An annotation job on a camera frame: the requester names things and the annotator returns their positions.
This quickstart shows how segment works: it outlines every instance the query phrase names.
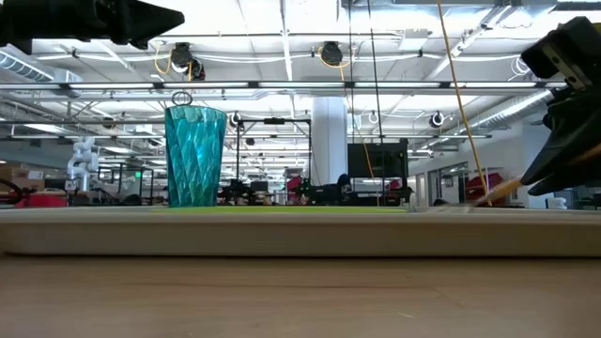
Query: hanging wire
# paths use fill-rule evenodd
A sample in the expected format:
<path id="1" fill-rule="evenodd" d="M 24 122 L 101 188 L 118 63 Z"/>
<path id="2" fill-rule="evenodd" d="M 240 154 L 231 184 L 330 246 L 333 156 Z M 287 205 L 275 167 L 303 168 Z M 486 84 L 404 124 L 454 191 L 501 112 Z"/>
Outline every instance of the hanging wire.
<path id="1" fill-rule="evenodd" d="M 384 207 L 386 207 L 386 198 L 384 197 L 386 191 L 386 172 L 385 172 L 385 161 L 384 161 L 384 134 L 382 133 L 382 118 L 381 111 L 379 108 L 379 88 L 378 88 L 378 65 L 376 63 L 376 43 L 374 42 L 374 25 L 372 23 L 372 6 L 371 0 L 367 0 L 367 14 L 369 16 L 369 32 L 372 40 L 372 57 L 374 61 L 374 84 L 376 88 L 376 106 L 378 107 L 378 128 L 379 128 L 379 141 L 381 148 L 381 159 L 382 159 L 382 200 L 384 201 Z"/>
<path id="2" fill-rule="evenodd" d="M 459 112 L 461 113 L 461 118 L 463 119 L 463 126 L 468 133 L 468 139 L 470 140 L 471 152 L 473 153 L 473 158 L 476 162 L 476 168 L 478 170 L 478 176 L 480 177 L 480 181 L 482 183 L 482 187 L 484 188 L 485 195 L 488 194 L 488 186 L 486 186 L 485 176 L 482 173 L 482 167 L 480 166 L 480 158 L 478 157 L 478 150 L 476 149 L 476 145 L 473 143 L 473 137 L 471 136 L 470 123 L 468 123 L 468 118 L 466 117 L 466 112 L 463 109 L 463 102 L 461 101 L 461 93 L 459 92 L 459 85 L 457 85 L 457 74 L 455 72 L 455 64 L 453 62 L 453 56 L 451 55 L 451 47 L 449 44 L 449 36 L 447 35 L 447 29 L 444 25 L 444 15 L 442 14 L 442 1 L 436 0 L 438 8 L 439 8 L 439 16 L 440 16 L 440 26 L 442 27 L 442 35 L 444 36 L 444 44 L 446 45 L 447 57 L 449 58 L 449 66 L 451 67 L 451 75 L 453 76 L 453 83 L 455 84 L 455 95 L 457 96 L 457 103 L 459 104 Z"/>

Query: yellow cable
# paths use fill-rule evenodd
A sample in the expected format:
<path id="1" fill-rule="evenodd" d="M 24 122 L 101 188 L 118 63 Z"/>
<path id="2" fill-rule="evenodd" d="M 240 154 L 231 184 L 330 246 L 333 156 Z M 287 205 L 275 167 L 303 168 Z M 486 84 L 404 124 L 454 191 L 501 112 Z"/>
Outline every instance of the yellow cable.
<path id="1" fill-rule="evenodd" d="M 468 123 L 468 118 L 466 117 L 466 112 L 463 109 L 463 103 L 461 102 L 461 93 L 459 92 L 459 85 L 457 85 L 457 75 L 455 73 L 455 64 L 453 63 L 453 56 L 451 55 L 451 47 L 449 45 L 449 36 L 447 35 L 447 29 L 444 25 L 444 15 L 442 14 L 442 1 L 436 0 L 438 8 L 439 8 L 439 16 L 440 16 L 440 25 L 442 27 L 442 35 L 444 36 L 444 44 L 446 45 L 447 57 L 449 58 L 449 66 L 451 67 L 451 75 L 453 75 L 453 83 L 455 84 L 455 94 L 457 95 L 457 103 L 459 104 L 459 112 L 461 112 L 461 118 L 463 119 L 463 125 L 468 133 L 468 138 L 470 139 L 471 151 L 473 152 L 473 158 L 476 161 L 476 168 L 478 169 L 478 176 L 480 176 L 480 181 L 482 182 L 482 187 L 485 190 L 485 195 L 488 194 L 488 187 L 486 186 L 485 176 L 482 174 L 482 167 L 480 166 L 480 158 L 478 157 L 478 150 L 476 150 L 476 145 L 473 143 L 473 138 L 471 137 L 470 124 Z"/>
<path id="2" fill-rule="evenodd" d="M 169 72 L 169 70 L 171 69 L 171 53 L 173 52 L 173 50 L 169 51 L 169 59 L 167 60 L 167 70 L 162 70 L 159 67 L 159 51 L 161 50 L 161 45 L 159 45 L 157 47 L 157 53 L 154 56 L 154 68 L 157 69 L 157 72 L 161 73 L 161 74 L 166 74 Z"/>

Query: black monitor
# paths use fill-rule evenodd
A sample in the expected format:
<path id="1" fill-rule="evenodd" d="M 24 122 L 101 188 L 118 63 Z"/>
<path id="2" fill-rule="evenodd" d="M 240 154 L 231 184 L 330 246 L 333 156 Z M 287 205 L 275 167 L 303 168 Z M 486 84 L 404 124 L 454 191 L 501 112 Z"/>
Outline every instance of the black monitor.
<path id="1" fill-rule="evenodd" d="M 408 141 L 401 139 L 399 143 L 389 144 L 349 144 L 348 175 L 353 178 L 374 177 L 407 177 L 408 174 Z"/>
<path id="2" fill-rule="evenodd" d="M 270 183 L 268 181 L 252 181 L 251 189 L 255 192 L 268 192 L 270 189 Z"/>

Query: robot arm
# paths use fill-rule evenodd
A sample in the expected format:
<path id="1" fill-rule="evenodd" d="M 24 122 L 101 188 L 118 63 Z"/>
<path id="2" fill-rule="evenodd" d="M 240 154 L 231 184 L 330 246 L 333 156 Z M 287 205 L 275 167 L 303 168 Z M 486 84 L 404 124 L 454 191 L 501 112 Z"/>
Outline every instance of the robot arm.
<path id="1" fill-rule="evenodd" d="M 601 179 L 601 35 L 577 17 L 550 32 L 522 54 L 540 78 L 558 72 L 567 87 L 554 92 L 543 122 L 547 142 L 520 182 L 540 195 Z"/>

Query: wooden table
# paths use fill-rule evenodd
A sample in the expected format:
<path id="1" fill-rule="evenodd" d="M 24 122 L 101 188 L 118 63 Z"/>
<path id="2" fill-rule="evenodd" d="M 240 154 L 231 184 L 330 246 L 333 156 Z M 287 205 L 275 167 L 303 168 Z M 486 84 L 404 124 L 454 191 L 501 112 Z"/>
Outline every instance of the wooden table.
<path id="1" fill-rule="evenodd" d="M 599 260 L 0 257 L 0 337 L 599 337 Z"/>

